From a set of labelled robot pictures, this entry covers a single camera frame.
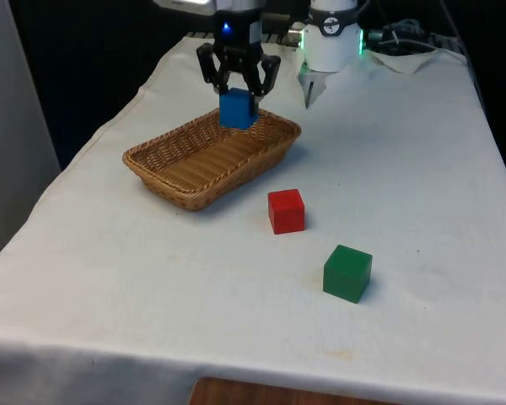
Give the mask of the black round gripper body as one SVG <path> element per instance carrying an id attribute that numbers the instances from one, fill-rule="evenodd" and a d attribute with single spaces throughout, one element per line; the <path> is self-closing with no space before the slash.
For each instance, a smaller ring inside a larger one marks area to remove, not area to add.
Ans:
<path id="1" fill-rule="evenodd" d="M 218 10 L 213 17 L 214 45 L 217 49 L 261 52 L 261 9 Z"/>

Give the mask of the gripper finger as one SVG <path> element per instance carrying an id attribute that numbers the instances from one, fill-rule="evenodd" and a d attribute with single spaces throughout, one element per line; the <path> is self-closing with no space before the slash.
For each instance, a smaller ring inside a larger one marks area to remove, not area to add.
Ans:
<path id="1" fill-rule="evenodd" d="M 240 59 L 241 74 L 257 104 L 274 88 L 280 65 L 280 57 L 263 51 Z"/>
<path id="2" fill-rule="evenodd" d="M 196 49 L 196 55 L 204 81 L 218 95 L 227 94 L 230 75 L 237 72 L 237 47 L 205 42 Z"/>

